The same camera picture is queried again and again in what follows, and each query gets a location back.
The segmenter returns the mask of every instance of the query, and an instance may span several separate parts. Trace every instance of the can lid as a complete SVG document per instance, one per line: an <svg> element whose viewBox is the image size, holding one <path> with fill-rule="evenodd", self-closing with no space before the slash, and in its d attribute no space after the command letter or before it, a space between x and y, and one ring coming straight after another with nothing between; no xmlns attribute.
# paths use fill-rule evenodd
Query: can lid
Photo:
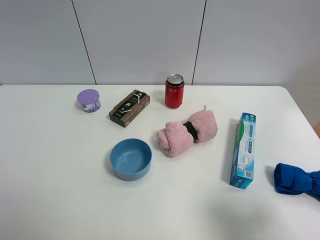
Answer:
<svg viewBox="0 0 320 240"><path fill-rule="evenodd" d="M184 78L180 74L171 74L166 80L171 84L180 84L183 82Z"/></svg>
<svg viewBox="0 0 320 240"><path fill-rule="evenodd" d="M81 105L93 104L98 101L100 95L97 90L86 89L78 94L76 98Z"/></svg>

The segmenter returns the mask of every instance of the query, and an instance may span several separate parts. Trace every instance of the red can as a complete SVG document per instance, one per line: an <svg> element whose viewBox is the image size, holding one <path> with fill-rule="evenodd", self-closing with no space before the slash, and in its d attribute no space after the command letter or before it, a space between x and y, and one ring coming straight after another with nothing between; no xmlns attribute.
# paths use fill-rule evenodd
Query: red can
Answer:
<svg viewBox="0 0 320 240"><path fill-rule="evenodd" d="M184 97L184 78L179 74L171 74L165 81L165 105L177 109L182 104Z"/></svg>

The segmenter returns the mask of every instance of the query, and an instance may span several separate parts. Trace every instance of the blue box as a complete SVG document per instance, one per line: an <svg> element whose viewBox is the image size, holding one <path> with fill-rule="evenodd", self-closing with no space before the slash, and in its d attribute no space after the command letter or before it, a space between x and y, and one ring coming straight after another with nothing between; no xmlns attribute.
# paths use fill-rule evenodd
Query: blue box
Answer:
<svg viewBox="0 0 320 240"><path fill-rule="evenodd" d="M254 180L256 116L242 113L236 125L230 185L246 189Z"/></svg>

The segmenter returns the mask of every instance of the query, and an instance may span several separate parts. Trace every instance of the product box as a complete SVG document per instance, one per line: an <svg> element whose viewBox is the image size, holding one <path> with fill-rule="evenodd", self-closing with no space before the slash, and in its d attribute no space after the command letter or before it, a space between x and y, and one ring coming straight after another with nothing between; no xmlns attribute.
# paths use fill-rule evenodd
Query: product box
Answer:
<svg viewBox="0 0 320 240"><path fill-rule="evenodd" d="M134 90L109 112L109 117L111 121L125 128L149 103L149 95Z"/></svg>
<svg viewBox="0 0 320 240"><path fill-rule="evenodd" d="M236 125L230 185L246 189L254 180L256 116L242 113Z"/></svg>

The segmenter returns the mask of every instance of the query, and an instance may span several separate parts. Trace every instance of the rolled towel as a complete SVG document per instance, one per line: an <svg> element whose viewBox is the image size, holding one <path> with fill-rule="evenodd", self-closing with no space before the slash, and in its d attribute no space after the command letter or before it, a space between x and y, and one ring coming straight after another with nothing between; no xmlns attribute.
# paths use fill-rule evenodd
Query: rolled towel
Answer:
<svg viewBox="0 0 320 240"><path fill-rule="evenodd" d="M202 143L217 135L218 126L211 110L198 111L190 116L188 122L168 122L157 133L161 150L169 157L176 157L188 150L193 142Z"/></svg>
<svg viewBox="0 0 320 240"><path fill-rule="evenodd" d="M280 194L310 192L320 197L320 171L307 173L299 167L278 163L274 169L274 186Z"/></svg>

